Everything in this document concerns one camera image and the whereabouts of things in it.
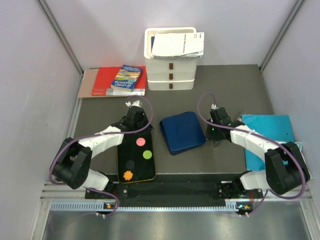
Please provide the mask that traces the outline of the blue tin lid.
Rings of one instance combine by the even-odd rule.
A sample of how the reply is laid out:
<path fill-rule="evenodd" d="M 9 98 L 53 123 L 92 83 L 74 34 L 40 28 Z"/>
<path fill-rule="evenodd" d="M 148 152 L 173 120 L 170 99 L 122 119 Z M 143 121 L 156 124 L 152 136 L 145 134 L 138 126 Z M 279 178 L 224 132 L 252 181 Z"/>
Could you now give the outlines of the blue tin lid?
<path fill-rule="evenodd" d="M 193 111 L 163 118 L 159 129 L 173 156 L 200 147 L 206 142 L 200 121 Z"/>

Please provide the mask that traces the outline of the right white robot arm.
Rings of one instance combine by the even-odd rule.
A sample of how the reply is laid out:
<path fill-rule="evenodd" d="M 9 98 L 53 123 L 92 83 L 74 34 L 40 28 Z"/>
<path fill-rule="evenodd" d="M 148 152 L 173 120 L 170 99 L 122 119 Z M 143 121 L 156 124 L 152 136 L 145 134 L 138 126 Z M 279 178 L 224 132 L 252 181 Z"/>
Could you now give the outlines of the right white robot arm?
<path fill-rule="evenodd" d="M 232 121 L 225 108 L 215 104 L 211 105 L 206 137 L 210 141 L 229 141 L 241 146 L 264 162 L 263 170 L 247 170 L 232 182 L 233 192 L 239 198 L 257 189 L 270 189 L 283 195 L 311 178 L 296 143 L 267 138 L 239 120 Z"/>

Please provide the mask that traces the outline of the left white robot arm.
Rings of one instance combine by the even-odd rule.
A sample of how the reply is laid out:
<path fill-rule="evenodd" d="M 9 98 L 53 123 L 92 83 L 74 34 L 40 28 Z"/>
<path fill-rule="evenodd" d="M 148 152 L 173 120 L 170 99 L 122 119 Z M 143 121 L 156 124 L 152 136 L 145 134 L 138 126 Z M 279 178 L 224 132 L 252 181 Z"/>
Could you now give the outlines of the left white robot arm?
<path fill-rule="evenodd" d="M 142 132 L 149 125 L 145 110 L 133 104 L 120 121 L 106 129 L 86 137 L 65 139 L 49 168 L 49 178 L 54 176 L 73 190 L 94 189 L 102 198 L 109 198 L 114 187 L 105 174 L 90 169 L 91 160 L 121 145 L 126 135 Z"/>

